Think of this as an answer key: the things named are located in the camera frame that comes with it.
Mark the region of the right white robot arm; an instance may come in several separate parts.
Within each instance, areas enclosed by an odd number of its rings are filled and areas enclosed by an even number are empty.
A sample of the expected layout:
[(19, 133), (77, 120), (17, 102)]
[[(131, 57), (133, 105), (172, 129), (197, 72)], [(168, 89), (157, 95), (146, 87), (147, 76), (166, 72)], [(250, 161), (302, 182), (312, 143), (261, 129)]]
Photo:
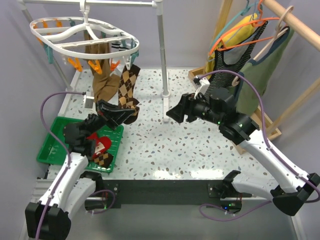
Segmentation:
[(226, 139), (250, 153), (273, 177), (263, 181), (233, 170), (222, 181), (222, 192), (227, 196), (252, 194), (272, 201), (282, 213), (295, 216), (320, 184), (318, 174), (293, 164), (264, 139), (263, 131), (251, 117), (236, 111), (236, 100), (226, 88), (211, 90), (208, 99), (202, 93), (185, 93), (166, 115), (177, 123), (201, 119), (218, 125)]

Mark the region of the brown argyle sock front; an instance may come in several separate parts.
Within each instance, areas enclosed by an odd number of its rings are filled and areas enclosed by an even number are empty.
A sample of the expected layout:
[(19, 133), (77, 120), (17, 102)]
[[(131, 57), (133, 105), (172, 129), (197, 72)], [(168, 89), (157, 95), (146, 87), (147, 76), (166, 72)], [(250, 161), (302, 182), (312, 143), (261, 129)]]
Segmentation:
[(113, 159), (114, 156), (112, 154), (104, 152), (94, 158), (93, 161), (95, 164), (107, 169), (111, 165)]

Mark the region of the red christmas sock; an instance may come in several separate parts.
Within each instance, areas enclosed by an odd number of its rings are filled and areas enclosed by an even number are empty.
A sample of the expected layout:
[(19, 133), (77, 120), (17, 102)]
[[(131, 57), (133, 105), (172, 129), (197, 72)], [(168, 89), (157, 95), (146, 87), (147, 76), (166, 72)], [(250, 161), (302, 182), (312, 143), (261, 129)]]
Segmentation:
[(112, 145), (112, 141), (107, 136), (99, 137), (96, 132), (88, 136), (86, 139), (95, 141), (95, 150), (92, 156), (93, 159), (97, 158), (100, 154), (103, 154)]

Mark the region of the brown argyle sock back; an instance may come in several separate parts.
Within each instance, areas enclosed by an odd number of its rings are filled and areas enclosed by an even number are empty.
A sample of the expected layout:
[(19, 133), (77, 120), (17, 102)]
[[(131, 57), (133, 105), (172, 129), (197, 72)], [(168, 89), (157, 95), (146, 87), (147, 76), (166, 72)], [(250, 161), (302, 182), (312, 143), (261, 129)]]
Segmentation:
[(127, 67), (124, 66), (120, 77), (118, 86), (118, 107), (134, 110), (133, 115), (124, 122), (126, 125), (134, 123), (137, 120), (140, 111), (140, 107), (138, 106), (140, 102), (134, 98), (134, 88), (140, 70), (141, 69), (135, 64), (133, 64), (130, 69), (127, 69)]

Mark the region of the brown argyle sock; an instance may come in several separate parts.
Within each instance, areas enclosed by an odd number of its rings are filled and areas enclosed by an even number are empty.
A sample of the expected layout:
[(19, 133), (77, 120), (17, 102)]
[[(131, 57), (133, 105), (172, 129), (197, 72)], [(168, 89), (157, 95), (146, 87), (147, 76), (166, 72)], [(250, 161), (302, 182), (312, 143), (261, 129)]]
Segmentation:
[(127, 69), (127, 67), (124, 66), (120, 77), (118, 86), (118, 107), (134, 110), (133, 115), (124, 122), (126, 125), (134, 123), (137, 120), (140, 111), (140, 107), (138, 106), (140, 102), (134, 98), (134, 88), (140, 70), (141, 69), (135, 64), (133, 64), (130, 69)]
[(95, 164), (107, 169), (111, 165), (113, 159), (114, 156), (112, 154), (104, 152), (94, 158), (93, 161)]

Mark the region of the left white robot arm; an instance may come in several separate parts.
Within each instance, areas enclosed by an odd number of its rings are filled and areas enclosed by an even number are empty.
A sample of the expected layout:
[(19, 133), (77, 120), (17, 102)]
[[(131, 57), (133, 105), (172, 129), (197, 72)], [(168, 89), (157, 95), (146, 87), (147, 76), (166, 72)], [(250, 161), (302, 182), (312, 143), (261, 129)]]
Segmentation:
[(27, 233), (36, 240), (65, 240), (72, 218), (89, 196), (105, 192), (101, 174), (86, 171), (96, 149), (90, 135), (107, 126), (115, 130), (135, 113), (133, 108), (119, 108), (104, 100), (96, 104), (97, 113), (63, 128), (66, 157), (47, 191), (25, 209)]

